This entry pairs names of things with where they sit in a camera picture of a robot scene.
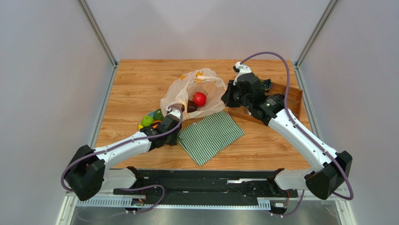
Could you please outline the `orange fruit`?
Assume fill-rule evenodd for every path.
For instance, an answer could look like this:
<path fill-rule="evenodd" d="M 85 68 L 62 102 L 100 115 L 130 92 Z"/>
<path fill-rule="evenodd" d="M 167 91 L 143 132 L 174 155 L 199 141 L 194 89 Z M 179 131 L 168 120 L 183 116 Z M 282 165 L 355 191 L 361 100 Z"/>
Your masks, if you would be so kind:
<path fill-rule="evenodd" d="M 156 120 L 151 124 L 151 127 L 155 129 L 161 122 L 161 120 Z"/>

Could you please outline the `red pomegranate fruit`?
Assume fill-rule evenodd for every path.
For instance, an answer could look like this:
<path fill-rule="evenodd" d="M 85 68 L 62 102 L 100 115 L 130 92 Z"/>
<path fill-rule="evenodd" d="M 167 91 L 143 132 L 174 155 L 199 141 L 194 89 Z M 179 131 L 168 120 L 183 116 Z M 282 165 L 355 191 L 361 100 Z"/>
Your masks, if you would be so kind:
<path fill-rule="evenodd" d="M 207 102 L 207 96 L 202 92 L 195 92 L 192 101 L 197 107 L 203 107 Z"/>

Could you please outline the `translucent banana print plastic bag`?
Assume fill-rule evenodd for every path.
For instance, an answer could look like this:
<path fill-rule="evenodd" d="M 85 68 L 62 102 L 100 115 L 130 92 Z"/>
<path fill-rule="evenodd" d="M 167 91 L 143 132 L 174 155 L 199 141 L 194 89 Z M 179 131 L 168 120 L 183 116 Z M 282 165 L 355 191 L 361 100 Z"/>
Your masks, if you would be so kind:
<path fill-rule="evenodd" d="M 226 83 L 215 71 L 209 68 L 195 70 L 181 75 L 169 86 L 165 96 L 160 100 L 160 109 L 164 116 L 171 105 L 184 106 L 187 109 L 188 101 L 192 100 L 196 92 L 201 92 L 207 97 L 205 105 L 199 106 L 194 112 L 182 111 L 183 120 L 206 117 L 225 109 L 221 97 L 226 90 Z"/>

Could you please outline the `dark red apple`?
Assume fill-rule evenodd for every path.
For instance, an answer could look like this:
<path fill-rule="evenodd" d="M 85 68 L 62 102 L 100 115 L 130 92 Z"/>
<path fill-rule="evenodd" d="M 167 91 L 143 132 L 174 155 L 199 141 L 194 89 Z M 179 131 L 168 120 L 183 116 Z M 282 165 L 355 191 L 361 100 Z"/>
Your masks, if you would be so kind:
<path fill-rule="evenodd" d="M 188 113 L 192 113 L 192 112 L 197 111 L 197 109 L 198 109 L 197 104 L 195 102 L 191 101 L 191 100 L 188 100 L 188 102 L 187 102 L 187 112 Z"/>

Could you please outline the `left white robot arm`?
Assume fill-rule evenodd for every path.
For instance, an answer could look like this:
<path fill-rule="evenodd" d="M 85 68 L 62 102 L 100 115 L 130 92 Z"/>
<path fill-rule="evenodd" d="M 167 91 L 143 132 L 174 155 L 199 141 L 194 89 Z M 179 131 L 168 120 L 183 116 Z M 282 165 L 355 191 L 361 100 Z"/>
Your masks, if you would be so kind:
<path fill-rule="evenodd" d="M 140 129 L 134 135 L 103 147 L 81 146 L 61 175 L 62 187 L 86 201 L 100 191 L 131 188 L 139 179 L 132 169 L 114 169 L 120 162 L 164 145 L 176 145 L 182 113 L 177 109 L 157 125 Z"/>

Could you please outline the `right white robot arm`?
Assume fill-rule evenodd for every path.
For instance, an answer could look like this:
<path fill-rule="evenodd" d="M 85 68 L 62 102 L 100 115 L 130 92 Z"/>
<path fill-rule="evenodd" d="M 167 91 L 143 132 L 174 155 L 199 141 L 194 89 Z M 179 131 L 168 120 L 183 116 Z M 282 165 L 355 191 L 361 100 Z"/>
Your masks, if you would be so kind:
<path fill-rule="evenodd" d="M 283 100 L 283 94 L 266 94 L 254 73 L 229 80 L 222 96 L 227 107 L 247 109 L 252 117 L 283 136 L 309 163 L 309 169 L 276 170 L 271 177 L 275 186 L 281 190 L 309 190 L 326 200 L 348 178 L 353 158 L 347 151 L 338 152 L 318 139 L 285 109 Z"/>

